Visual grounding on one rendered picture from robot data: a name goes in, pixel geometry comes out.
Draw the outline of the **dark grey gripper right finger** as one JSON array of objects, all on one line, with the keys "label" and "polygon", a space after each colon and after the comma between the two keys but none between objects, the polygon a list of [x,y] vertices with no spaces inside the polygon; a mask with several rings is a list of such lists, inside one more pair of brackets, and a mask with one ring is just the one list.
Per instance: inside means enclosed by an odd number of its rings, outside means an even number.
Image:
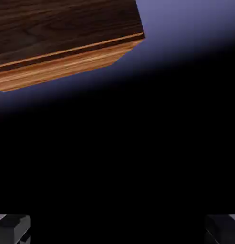
[{"label": "dark grey gripper right finger", "polygon": [[204,244],[235,244],[235,214],[207,215]]}]

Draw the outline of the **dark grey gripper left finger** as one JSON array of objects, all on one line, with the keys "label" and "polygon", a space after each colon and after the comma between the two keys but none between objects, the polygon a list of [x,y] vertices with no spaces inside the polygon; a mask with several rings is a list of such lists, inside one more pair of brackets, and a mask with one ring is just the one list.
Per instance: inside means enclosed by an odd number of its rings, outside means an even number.
[{"label": "dark grey gripper left finger", "polygon": [[8,214],[0,220],[0,244],[31,244],[29,215]]}]

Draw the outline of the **wooden cabinet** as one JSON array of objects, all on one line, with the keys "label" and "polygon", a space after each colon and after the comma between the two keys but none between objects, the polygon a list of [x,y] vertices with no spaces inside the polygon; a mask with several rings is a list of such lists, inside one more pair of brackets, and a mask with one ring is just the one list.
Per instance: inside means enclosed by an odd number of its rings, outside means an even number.
[{"label": "wooden cabinet", "polygon": [[144,38],[135,0],[0,0],[0,91],[111,65]]}]

